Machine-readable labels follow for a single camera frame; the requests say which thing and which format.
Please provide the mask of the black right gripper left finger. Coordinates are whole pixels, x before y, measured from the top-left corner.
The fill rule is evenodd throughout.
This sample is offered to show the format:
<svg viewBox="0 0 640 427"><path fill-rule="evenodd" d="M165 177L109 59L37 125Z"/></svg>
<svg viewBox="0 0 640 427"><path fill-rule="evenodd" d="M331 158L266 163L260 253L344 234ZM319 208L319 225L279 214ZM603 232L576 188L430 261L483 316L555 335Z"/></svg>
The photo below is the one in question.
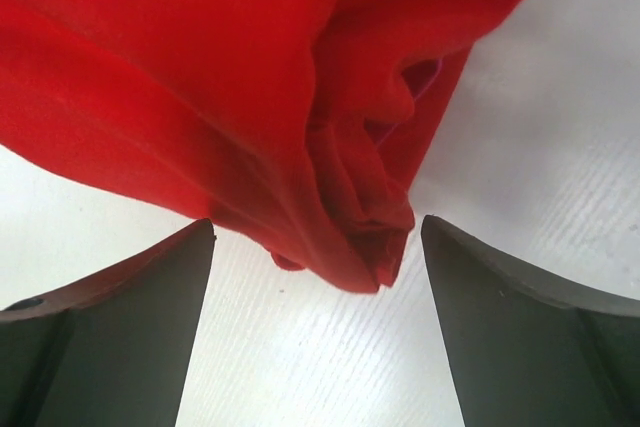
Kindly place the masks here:
<svg viewBox="0 0 640 427"><path fill-rule="evenodd" d="M213 257L199 220L1 312L5 426L172 426Z"/></svg>

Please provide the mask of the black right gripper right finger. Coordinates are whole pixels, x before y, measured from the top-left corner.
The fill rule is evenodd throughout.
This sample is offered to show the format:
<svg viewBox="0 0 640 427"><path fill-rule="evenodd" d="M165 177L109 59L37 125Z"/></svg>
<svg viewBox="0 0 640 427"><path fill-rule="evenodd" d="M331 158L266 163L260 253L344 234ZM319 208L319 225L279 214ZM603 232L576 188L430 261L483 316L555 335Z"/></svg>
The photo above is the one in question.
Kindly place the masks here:
<svg viewBox="0 0 640 427"><path fill-rule="evenodd" d="M435 216L421 240L468 426L635 426L639 303L501 252Z"/></svg>

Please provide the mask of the red t shirt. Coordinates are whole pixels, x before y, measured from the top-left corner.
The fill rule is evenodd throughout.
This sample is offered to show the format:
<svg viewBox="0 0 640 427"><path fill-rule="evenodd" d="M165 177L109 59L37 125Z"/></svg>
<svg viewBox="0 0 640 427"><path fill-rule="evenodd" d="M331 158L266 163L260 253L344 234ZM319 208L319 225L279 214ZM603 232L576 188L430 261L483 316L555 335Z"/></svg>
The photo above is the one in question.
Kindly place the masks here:
<svg viewBox="0 0 640 427"><path fill-rule="evenodd" d="M1 142L374 293L473 44L521 1L1 0Z"/></svg>

